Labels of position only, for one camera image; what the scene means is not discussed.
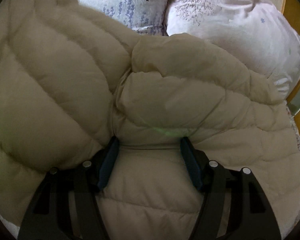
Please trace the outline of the beige puffer down jacket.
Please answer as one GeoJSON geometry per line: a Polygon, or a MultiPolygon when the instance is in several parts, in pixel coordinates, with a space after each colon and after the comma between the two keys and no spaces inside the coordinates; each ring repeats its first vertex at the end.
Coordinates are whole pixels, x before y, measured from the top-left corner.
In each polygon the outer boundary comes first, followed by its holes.
{"type": "Polygon", "coordinates": [[[120,141],[96,196],[109,239],[190,239],[203,203],[180,140],[251,169],[281,239],[300,223],[300,155],[267,77],[188,33],[139,34],[79,0],[0,0],[0,239],[52,168],[120,141]]]}

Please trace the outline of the right pink tree pillow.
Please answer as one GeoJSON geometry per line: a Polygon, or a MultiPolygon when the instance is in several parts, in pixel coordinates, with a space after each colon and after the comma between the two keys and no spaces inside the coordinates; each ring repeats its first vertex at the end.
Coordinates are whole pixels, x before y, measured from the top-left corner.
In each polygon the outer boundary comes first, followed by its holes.
{"type": "Polygon", "coordinates": [[[270,0],[171,0],[165,24],[168,35],[188,33],[223,48],[287,97],[296,35],[270,0]]]}

